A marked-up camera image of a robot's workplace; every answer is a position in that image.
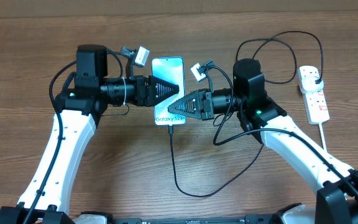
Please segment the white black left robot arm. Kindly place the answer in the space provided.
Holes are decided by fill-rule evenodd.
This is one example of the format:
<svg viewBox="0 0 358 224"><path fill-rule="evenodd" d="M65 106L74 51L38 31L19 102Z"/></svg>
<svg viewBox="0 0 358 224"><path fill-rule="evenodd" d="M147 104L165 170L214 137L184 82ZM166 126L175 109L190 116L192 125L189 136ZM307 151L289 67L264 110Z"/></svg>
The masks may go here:
<svg viewBox="0 0 358 224"><path fill-rule="evenodd" d="M103 45L80 45L76 71L58 95L49 94L55 110L48 144L25 192L14 207L0 209L0 223L114 223L112 214L83 212L70 218L70 197L87 144L109 105L151 107L183 94L184 77L172 74L135 76L133 67L145 65L149 51L123 48L128 59L120 76L108 78L108 55L119 55Z"/></svg>

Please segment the blue samsung galaxy phone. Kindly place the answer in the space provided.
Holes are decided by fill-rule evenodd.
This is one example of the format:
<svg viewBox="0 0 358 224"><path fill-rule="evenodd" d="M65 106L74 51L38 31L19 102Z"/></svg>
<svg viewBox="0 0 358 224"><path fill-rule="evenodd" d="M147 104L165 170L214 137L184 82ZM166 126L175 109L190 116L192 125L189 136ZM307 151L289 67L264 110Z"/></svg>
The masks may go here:
<svg viewBox="0 0 358 224"><path fill-rule="evenodd" d="M160 57L152 59L152 76L178 85L178 93L154 106L154 121L158 126L186 123L186 117L173 114L168 107L185 95L185 73L181 57Z"/></svg>

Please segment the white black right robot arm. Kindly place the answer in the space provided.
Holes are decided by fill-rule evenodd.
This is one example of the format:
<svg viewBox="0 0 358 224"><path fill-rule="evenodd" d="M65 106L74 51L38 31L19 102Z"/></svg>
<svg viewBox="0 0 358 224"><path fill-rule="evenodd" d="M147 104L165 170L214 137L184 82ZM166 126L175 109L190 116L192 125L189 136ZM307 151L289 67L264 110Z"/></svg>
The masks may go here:
<svg viewBox="0 0 358 224"><path fill-rule="evenodd" d="M248 215L246 223L358 223L358 170L316 144L267 95L258 60L238 60L228 89L196 90L168 110L202 120L236 112L243 135L284 158L316 195L314 207L294 203L271 215Z"/></svg>

